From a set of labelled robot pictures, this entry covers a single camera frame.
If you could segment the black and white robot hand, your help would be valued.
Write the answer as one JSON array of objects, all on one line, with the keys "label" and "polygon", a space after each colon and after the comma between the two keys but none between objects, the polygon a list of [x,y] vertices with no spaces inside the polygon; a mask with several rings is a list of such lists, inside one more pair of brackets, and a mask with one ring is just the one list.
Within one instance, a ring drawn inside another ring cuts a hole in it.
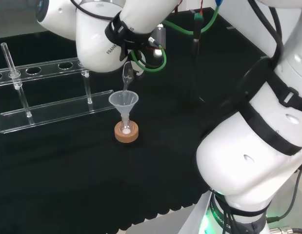
[{"label": "black and white robot hand", "polygon": [[134,80],[137,81],[142,80],[146,72],[143,69],[141,69],[134,61],[130,61],[130,62],[133,68]]}]

